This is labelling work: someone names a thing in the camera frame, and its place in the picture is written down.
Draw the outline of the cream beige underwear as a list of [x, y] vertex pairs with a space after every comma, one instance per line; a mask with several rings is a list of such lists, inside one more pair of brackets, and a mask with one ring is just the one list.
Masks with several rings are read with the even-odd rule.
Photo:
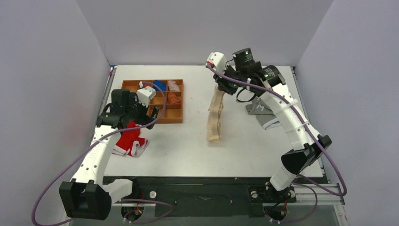
[[222, 112], [224, 108], [224, 92], [215, 86], [214, 94], [208, 108], [207, 118], [207, 141], [210, 143], [220, 142], [222, 139], [221, 125]]

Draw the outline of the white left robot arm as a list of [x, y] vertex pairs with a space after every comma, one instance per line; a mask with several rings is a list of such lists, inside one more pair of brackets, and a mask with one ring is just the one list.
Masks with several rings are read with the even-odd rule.
[[132, 180], [116, 179], [104, 185], [103, 177], [112, 150], [120, 137], [127, 135], [130, 122], [153, 128], [159, 108], [155, 107], [150, 116], [147, 111], [155, 95], [156, 90], [149, 86], [136, 92], [128, 89], [111, 92], [111, 102], [96, 120], [91, 149], [71, 180], [59, 186], [68, 217], [105, 220], [114, 203], [122, 198], [128, 202], [136, 202], [140, 198], [140, 189], [133, 185]]

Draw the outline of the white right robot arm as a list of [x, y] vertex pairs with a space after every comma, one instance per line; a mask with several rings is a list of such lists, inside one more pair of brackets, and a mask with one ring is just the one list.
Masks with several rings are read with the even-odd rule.
[[266, 197], [277, 201], [284, 195], [284, 189], [292, 185], [332, 141], [306, 119], [276, 66], [262, 66], [261, 62], [255, 61], [251, 48], [234, 52], [232, 60], [235, 66], [229, 65], [226, 56], [220, 52], [213, 52], [207, 58], [206, 66], [214, 72], [218, 89], [228, 95], [234, 95], [239, 88], [252, 92], [273, 112], [291, 142], [292, 149], [282, 155], [282, 166], [265, 189]]

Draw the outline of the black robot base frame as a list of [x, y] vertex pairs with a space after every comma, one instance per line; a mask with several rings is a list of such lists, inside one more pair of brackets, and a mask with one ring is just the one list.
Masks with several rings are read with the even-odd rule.
[[297, 180], [282, 192], [268, 177], [132, 177], [132, 194], [110, 216], [143, 222], [157, 217], [275, 217], [294, 219], [333, 207], [331, 197]]

